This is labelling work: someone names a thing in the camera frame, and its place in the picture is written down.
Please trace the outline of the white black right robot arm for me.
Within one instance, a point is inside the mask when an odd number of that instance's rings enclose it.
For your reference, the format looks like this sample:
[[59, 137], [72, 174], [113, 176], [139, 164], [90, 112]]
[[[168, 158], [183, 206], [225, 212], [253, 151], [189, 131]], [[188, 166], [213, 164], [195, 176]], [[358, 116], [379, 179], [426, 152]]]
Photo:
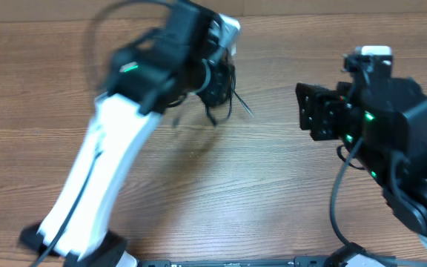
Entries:
[[299, 123], [315, 141], [339, 139], [349, 155], [334, 181], [331, 225], [340, 241], [336, 217], [340, 184], [353, 159], [381, 187], [394, 216], [427, 248], [427, 96], [413, 79], [354, 78], [330, 90], [298, 83]]

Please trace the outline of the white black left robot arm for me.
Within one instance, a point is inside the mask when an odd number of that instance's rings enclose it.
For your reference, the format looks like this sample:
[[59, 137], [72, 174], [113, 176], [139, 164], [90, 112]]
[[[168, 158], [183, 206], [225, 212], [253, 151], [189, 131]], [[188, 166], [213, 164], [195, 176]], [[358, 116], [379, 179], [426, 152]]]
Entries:
[[50, 213], [20, 242], [66, 266], [137, 266], [127, 240], [109, 229], [125, 178], [168, 108], [198, 96], [206, 108], [231, 101], [237, 19], [192, 1], [170, 1], [163, 27], [116, 50], [97, 88], [95, 112]]

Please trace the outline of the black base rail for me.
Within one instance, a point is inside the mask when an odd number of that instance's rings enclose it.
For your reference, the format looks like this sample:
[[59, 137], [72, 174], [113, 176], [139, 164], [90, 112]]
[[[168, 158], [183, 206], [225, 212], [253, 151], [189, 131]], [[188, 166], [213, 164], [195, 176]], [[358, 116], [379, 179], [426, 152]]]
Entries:
[[330, 267], [328, 256], [296, 256], [275, 260], [140, 260], [138, 267]]

